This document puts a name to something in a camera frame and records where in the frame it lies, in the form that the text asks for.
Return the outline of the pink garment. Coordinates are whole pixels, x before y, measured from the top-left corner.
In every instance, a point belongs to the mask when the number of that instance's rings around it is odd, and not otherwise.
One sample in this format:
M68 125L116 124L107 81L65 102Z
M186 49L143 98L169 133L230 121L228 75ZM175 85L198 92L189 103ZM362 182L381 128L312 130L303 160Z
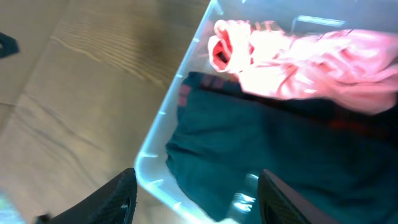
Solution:
M209 61L242 90L278 100L322 98L379 114L397 103L397 36L346 29L299 37L275 22L219 20Z

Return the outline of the red navy plaid shirt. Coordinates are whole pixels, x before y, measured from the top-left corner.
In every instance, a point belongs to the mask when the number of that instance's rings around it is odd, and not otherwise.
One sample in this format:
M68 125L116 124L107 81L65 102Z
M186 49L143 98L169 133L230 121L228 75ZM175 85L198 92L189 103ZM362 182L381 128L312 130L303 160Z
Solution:
M178 105L185 106L188 93L194 89L207 90L234 96L280 109L304 118L325 124L333 129L342 129L395 141L397 139L397 106L375 116L359 114L322 99L275 100L243 93L238 82L201 72L189 72L179 89Z

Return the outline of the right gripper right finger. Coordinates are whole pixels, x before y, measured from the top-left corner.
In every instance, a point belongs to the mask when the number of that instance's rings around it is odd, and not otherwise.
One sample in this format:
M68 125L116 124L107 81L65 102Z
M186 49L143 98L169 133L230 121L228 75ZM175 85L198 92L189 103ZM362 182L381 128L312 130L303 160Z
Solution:
M267 169L257 191L263 224L338 224Z

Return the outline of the dark navy garment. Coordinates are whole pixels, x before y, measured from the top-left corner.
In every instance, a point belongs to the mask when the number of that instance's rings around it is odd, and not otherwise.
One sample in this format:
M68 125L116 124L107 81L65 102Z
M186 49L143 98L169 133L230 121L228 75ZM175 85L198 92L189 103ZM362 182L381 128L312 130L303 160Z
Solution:
M397 149L255 101L193 89L166 164L210 218L226 218L248 174L267 169L340 223L397 222Z

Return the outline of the clear plastic storage container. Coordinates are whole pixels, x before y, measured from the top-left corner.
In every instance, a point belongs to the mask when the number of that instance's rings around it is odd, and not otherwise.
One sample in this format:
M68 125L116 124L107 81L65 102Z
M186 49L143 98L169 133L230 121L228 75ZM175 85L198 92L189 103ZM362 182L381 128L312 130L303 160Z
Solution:
M207 42L218 20L276 21L294 34L324 33L360 28L397 32L397 1L265 1L212 0L177 70L159 112L136 157L139 185L191 223L213 223L177 185L166 166L166 144L177 127L180 85L191 71L215 73L207 56Z

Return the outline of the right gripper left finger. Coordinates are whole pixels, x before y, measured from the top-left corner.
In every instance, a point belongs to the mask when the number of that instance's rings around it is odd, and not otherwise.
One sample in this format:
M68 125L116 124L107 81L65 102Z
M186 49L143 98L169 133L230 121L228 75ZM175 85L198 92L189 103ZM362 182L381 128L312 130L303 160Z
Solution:
M38 216L35 224L131 224L136 200L136 172L127 168L75 206L55 217Z

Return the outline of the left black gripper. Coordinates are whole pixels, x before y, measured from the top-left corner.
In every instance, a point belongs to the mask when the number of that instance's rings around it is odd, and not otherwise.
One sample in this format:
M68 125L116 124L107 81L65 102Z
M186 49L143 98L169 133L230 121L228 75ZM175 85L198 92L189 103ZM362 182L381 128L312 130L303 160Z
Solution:
M6 58L11 55L18 54L20 51L17 40L6 34L0 33L0 43L0 58Z

